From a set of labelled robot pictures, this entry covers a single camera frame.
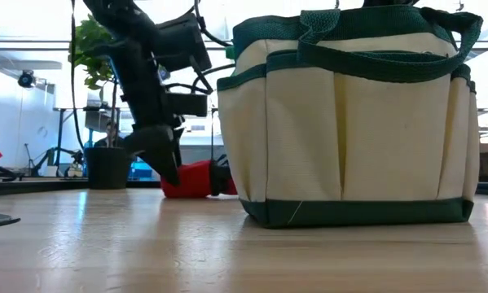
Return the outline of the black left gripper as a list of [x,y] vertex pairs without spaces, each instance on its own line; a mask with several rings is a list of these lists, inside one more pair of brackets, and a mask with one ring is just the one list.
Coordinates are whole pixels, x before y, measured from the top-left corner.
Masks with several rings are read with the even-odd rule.
[[182,129],[174,128],[182,123],[182,116],[206,117],[207,96],[168,92],[160,83],[158,67],[137,42],[113,42],[105,55],[134,121],[133,132],[124,138],[126,151],[141,158],[168,183],[178,185]]

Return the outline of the beige and green gardening bag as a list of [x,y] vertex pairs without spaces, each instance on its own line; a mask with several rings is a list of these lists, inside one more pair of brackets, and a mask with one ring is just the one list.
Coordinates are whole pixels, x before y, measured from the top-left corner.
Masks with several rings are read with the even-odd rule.
[[236,25],[218,115],[244,210],[266,227],[467,221],[482,23],[382,5]]

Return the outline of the black metal table frame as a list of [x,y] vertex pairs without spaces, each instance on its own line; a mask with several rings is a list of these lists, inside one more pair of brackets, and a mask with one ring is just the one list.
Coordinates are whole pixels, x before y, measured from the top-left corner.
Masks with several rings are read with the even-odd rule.
[[[57,190],[88,189],[86,180],[0,181],[0,195],[27,194]],[[488,182],[478,184],[477,193],[488,195]]]

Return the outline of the green plant in black pot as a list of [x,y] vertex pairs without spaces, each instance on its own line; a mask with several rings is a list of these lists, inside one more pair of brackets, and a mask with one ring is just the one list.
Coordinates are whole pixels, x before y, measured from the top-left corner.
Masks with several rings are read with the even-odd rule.
[[[77,22],[71,20],[71,41],[68,48],[68,61],[71,64],[70,80],[72,101],[76,101],[75,70],[84,68],[84,85],[88,90],[97,91],[99,99],[104,98],[104,86],[113,84],[112,105],[109,121],[117,125],[117,79],[109,62],[92,50],[112,40],[106,28],[92,16]],[[86,174],[92,190],[120,190],[126,188],[132,158],[122,147],[87,147],[84,149]]]

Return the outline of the person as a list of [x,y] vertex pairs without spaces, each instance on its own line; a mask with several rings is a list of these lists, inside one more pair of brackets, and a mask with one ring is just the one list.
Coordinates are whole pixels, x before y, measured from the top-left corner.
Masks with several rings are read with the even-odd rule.
[[94,147],[123,147],[123,138],[117,133],[117,125],[109,121],[106,125],[106,137],[98,140]]

